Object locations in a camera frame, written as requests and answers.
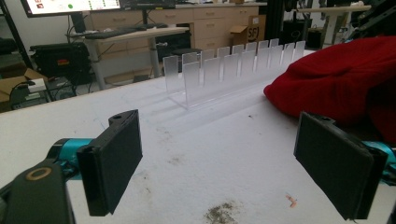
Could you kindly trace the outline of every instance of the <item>table surface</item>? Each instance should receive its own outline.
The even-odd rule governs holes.
[[[352,12],[352,11],[367,11],[371,6],[361,7],[315,7],[315,8],[298,8],[294,9],[297,12]]]
[[[106,43],[106,44],[112,44],[112,43],[119,43],[123,41],[129,41],[131,39],[136,39],[136,38],[152,38],[156,36],[162,36],[162,35],[174,35],[174,34],[180,34],[185,31],[188,31],[189,28],[187,27],[166,27],[166,28],[153,28],[153,29],[147,29],[146,31],[137,31],[134,33],[130,33],[127,35],[117,35],[114,37],[106,38],[106,39],[94,39],[92,41],[96,43]]]
[[[161,77],[0,114],[0,186],[57,140],[95,138],[108,118],[138,109],[144,157],[115,214],[90,217],[82,182],[67,182],[78,223],[351,223],[295,160],[298,120],[265,98],[267,84],[186,110]],[[379,185],[358,222],[386,223],[395,200],[396,188]]]

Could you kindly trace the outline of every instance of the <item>clear acrylic divider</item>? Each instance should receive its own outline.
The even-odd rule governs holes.
[[[224,57],[230,55],[230,47],[218,49],[218,58],[220,58],[220,81],[224,78]]]
[[[230,55],[230,47],[218,49],[218,58],[223,58],[227,55]]]
[[[246,51],[256,51],[257,48],[257,42],[251,42],[251,43],[247,43],[247,48]]]
[[[305,42],[278,45],[278,39],[259,42],[257,55],[253,45],[205,50],[198,60],[196,53],[183,55],[182,73],[177,72],[177,56],[163,59],[169,98],[189,109],[206,102],[216,102],[226,95],[236,95],[253,85],[264,84],[283,74],[290,63],[304,55]]]
[[[271,39],[271,40],[270,40],[270,45],[269,45],[268,48],[273,48],[273,47],[276,47],[276,46],[278,46],[278,45],[279,45],[279,39],[278,39],[278,38],[276,38],[276,39]]]
[[[294,50],[293,61],[297,61],[304,56],[305,41],[300,41],[296,43],[296,48]]]
[[[283,49],[283,58],[282,64],[290,64],[293,60],[293,52],[294,52],[294,43],[286,44],[285,48]]]
[[[261,73],[267,70],[268,62],[270,58],[271,49],[259,49],[257,51],[257,59],[256,59],[256,73]]]
[[[166,74],[165,82],[168,94],[185,91],[183,77],[178,73],[178,57],[170,56],[163,58],[163,63],[166,64],[163,70]]]
[[[207,49],[201,51],[201,64],[204,64],[205,60],[212,59],[215,57],[215,51],[213,49]]]
[[[181,56],[181,63],[195,63],[198,62],[198,54],[196,52],[183,54]]]
[[[259,42],[259,47],[258,49],[268,49],[268,40],[262,40]]]
[[[245,50],[243,45],[233,46],[233,54],[241,54]]]
[[[280,66],[282,60],[283,45],[271,47],[270,51],[270,68],[276,68]]]

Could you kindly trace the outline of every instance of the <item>monitor screen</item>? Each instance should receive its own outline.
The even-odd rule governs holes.
[[[21,3],[29,18],[120,8],[120,0],[21,0]]]

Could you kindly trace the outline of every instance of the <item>red fabric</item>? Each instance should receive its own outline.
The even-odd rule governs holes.
[[[279,110],[307,111],[353,125],[369,116],[396,143],[396,36],[334,45],[295,63],[264,94]]]

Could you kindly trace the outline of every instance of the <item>computer monitor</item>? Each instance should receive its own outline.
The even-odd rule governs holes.
[[[77,33],[85,32],[83,11],[120,10],[122,0],[21,0],[28,18],[70,15]]]

